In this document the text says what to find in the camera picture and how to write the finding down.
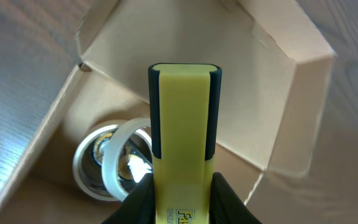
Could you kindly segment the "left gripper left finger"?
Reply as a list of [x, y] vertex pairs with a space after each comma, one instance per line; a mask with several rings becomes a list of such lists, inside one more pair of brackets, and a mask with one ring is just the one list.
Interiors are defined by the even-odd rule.
[[154, 175], [145, 174], [119, 208], [101, 224], [154, 224]]

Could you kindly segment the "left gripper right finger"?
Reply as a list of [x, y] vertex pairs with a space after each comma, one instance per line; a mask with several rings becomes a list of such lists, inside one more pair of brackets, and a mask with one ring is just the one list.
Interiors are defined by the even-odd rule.
[[262, 224], [244, 205], [223, 175], [213, 173], [209, 200], [210, 224]]

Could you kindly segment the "clear tape roll red-print core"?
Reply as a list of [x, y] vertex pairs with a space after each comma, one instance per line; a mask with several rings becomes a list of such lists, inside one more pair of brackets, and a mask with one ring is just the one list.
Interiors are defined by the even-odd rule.
[[129, 121], [120, 121], [113, 136], [105, 147], [101, 165], [101, 175], [106, 190], [116, 199], [124, 201], [128, 191], [119, 183], [119, 156], [125, 143], [133, 134], [139, 135], [146, 143], [146, 151], [152, 155], [152, 139], [143, 128], [150, 126], [149, 118], [135, 118]]

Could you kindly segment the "white-core clear tape roll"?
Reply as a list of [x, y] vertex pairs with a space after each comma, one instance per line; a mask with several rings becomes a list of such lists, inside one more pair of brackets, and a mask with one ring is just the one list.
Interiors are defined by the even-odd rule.
[[[110, 131], [114, 133], [120, 121], [124, 120], [107, 121], [90, 128], [77, 147], [73, 158], [75, 182], [83, 192], [97, 200], [107, 202], [118, 200], [106, 190], [103, 184], [101, 167], [93, 159], [93, 144], [99, 135]], [[128, 193], [135, 188], [145, 174], [153, 172], [152, 155], [146, 151], [145, 141], [137, 134], [133, 134], [129, 139], [133, 142], [135, 150], [129, 162], [135, 181], [118, 178], [119, 183]]]

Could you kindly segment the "yellow highlighter marker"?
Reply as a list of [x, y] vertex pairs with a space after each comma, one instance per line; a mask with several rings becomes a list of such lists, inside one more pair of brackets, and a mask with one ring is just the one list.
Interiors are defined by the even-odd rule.
[[157, 63], [149, 73], [156, 223], [208, 223], [222, 70]]

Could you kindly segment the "cardboard box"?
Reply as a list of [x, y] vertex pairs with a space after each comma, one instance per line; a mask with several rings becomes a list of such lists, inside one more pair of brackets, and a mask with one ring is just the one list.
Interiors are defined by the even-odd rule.
[[295, 1], [96, 1], [76, 32], [73, 68], [0, 194], [0, 223], [99, 223], [120, 200], [75, 182], [93, 126], [149, 118], [148, 69], [223, 71], [214, 169], [262, 222], [284, 210], [268, 177], [310, 171], [334, 52]]

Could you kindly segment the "yellow correction tape dispenser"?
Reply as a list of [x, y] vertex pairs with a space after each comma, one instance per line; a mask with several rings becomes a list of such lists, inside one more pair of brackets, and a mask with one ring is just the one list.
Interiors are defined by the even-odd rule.
[[[109, 144], [109, 140], [113, 136], [113, 132], [106, 132], [104, 134], [99, 135], [93, 144], [93, 159], [96, 163], [101, 167], [103, 163], [104, 156], [104, 148]], [[124, 147], [120, 150], [119, 155], [119, 163], [118, 163], [118, 175], [122, 180], [133, 180], [135, 181], [135, 177], [131, 171], [131, 167], [129, 165], [130, 159], [132, 155], [134, 155], [134, 145], [131, 140], [128, 140]]]

